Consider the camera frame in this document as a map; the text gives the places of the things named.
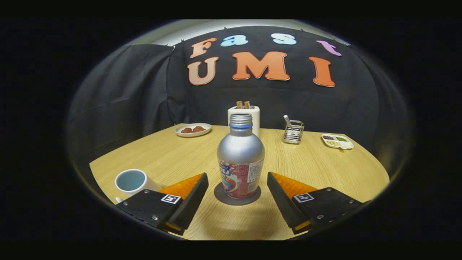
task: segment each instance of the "white plate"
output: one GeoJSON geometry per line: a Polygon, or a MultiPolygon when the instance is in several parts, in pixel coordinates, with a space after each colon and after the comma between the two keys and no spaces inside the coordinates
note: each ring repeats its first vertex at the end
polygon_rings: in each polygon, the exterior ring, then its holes
{"type": "Polygon", "coordinates": [[[347,150],[347,149],[351,149],[351,148],[354,147],[354,144],[348,138],[346,138],[344,136],[322,134],[321,139],[324,141],[324,143],[326,143],[327,146],[332,147],[332,148],[342,148],[344,150],[347,150]],[[330,136],[330,137],[333,138],[333,140],[324,139],[323,136],[330,136]],[[337,139],[337,137],[341,137],[341,138],[345,139],[346,142],[345,141],[339,141],[337,139]],[[327,141],[334,141],[334,142],[337,142],[339,145],[333,145],[333,144],[328,143],[327,141]]]}
{"type": "Polygon", "coordinates": [[[182,136],[182,137],[195,137],[195,136],[202,136],[208,132],[210,132],[210,129],[212,129],[212,126],[209,125],[209,124],[204,124],[204,123],[196,123],[196,124],[186,124],[186,125],[182,125],[182,126],[178,126],[176,129],[175,129],[175,133],[178,135],[178,136],[182,136]],[[182,133],[181,131],[183,131],[185,128],[189,127],[191,129],[194,129],[194,127],[196,126],[201,126],[202,128],[204,128],[205,130],[204,131],[200,131],[200,132],[196,132],[196,133],[182,133]]]}

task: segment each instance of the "aluminum bottle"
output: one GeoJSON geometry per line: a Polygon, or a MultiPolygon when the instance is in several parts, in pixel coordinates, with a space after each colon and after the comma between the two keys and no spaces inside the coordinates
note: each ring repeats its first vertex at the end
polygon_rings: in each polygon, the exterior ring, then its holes
{"type": "Polygon", "coordinates": [[[231,198],[248,198],[257,190],[265,147],[252,133],[252,115],[231,114],[229,127],[217,150],[223,186],[231,198]]]}

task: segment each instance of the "purple letter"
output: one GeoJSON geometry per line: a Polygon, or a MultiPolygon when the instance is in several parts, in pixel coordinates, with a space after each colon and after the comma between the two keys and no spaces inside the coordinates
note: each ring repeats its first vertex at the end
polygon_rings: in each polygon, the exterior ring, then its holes
{"type": "Polygon", "coordinates": [[[337,55],[338,57],[341,57],[342,54],[340,52],[336,52],[334,50],[335,46],[333,45],[330,45],[328,42],[326,41],[317,41],[318,43],[322,44],[322,46],[330,53],[334,54],[334,55],[337,55]]]}

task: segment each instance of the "brown food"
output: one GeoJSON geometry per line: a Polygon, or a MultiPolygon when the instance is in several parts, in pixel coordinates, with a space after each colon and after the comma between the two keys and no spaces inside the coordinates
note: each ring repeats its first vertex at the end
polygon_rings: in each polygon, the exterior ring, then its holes
{"type": "Polygon", "coordinates": [[[191,128],[189,128],[189,127],[183,129],[183,131],[181,131],[181,132],[182,132],[182,133],[187,133],[187,134],[189,134],[189,133],[194,133],[193,130],[192,130],[191,128]]]}
{"type": "Polygon", "coordinates": [[[201,126],[196,126],[196,127],[194,127],[194,129],[193,129],[194,133],[197,133],[197,132],[200,132],[200,131],[204,131],[204,130],[205,130],[205,129],[204,129],[203,127],[201,127],[201,126]]]}

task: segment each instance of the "blue letter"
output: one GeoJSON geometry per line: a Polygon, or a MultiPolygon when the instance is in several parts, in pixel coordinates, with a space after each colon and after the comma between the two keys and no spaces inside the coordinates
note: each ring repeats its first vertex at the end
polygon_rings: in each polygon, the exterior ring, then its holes
{"type": "Polygon", "coordinates": [[[233,35],[223,39],[223,42],[220,44],[223,47],[233,46],[233,45],[243,45],[248,43],[245,39],[245,35],[233,35]]]}
{"type": "Polygon", "coordinates": [[[294,36],[290,34],[284,34],[284,33],[273,33],[271,37],[274,38],[273,42],[278,43],[278,44],[288,44],[288,45],[294,45],[297,43],[294,36]]]}

